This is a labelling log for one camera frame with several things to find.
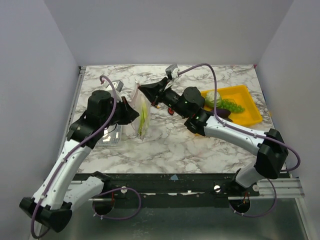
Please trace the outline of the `clear zip top bag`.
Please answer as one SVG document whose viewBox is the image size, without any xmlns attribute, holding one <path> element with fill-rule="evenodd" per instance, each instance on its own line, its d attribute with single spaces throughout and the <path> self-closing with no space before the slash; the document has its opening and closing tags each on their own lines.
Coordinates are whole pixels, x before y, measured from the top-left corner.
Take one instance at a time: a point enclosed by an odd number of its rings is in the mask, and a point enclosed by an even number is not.
<svg viewBox="0 0 320 240">
<path fill-rule="evenodd" d="M 143 140 L 147 135 L 151 119 L 151 104 L 146 96 L 139 90 L 140 83 L 136 80 L 131 94 L 130 106 L 138 112 L 139 116 L 132 122 L 131 126 L 135 135 Z"/>
</svg>

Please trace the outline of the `green celery stalk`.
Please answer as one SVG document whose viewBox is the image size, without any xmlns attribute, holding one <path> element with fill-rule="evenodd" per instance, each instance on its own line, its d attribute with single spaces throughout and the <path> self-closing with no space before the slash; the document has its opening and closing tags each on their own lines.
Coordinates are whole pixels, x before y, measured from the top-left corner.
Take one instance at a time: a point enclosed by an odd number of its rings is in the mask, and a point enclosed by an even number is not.
<svg viewBox="0 0 320 240">
<path fill-rule="evenodd" d="M 140 112 L 140 122 L 139 122 L 139 128 L 138 128 L 138 133 L 140 136 L 143 135 L 143 128 L 145 121 L 148 116 L 148 109 L 147 109 L 147 104 L 144 98 L 141 99 L 141 112 Z"/>
</svg>

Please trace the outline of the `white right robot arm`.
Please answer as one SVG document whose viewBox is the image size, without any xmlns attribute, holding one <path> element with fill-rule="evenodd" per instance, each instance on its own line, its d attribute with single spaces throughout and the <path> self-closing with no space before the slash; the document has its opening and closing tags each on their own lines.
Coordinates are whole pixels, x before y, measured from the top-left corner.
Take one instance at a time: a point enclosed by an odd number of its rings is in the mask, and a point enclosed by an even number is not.
<svg viewBox="0 0 320 240">
<path fill-rule="evenodd" d="M 187 87 L 182 94 L 157 84 L 140 87 L 149 102 L 156 106 L 165 104 L 186 119 L 187 129 L 204 137 L 215 137 L 234 144 L 256 156 L 256 160 L 239 169 L 230 183 L 230 191 L 241 196 L 255 182 L 262 179 L 277 179 L 288 156 L 281 134 L 270 129 L 254 131 L 225 121 L 204 109 L 205 98 L 196 87 Z"/>
</svg>

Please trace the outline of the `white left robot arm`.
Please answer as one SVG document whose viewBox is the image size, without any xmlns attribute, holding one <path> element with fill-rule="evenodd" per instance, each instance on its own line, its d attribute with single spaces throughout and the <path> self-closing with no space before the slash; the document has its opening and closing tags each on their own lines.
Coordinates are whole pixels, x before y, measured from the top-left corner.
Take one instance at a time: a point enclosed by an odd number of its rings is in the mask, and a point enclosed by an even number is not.
<svg viewBox="0 0 320 240">
<path fill-rule="evenodd" d="M 128 125 L 139 116 L 108 77 L 100 76 L 100 82 L 108 82 L 109 85 L 104 90 L 91 93 L 87 109 L 70 125 L 61 153 L 49 175 L 32 197 L 24 197 L 19 204 L 31 218 L 31 234 L 35 239 L 39 238 L 35 233 L 35 222 L 59 233 L 83 203 L 92 197 L 104 198 L 110 194 L 108 177 L 98 171 L 68 192 L 77 170 L 104 136 L 104 130 L 113 125 Z"/>
</svg>

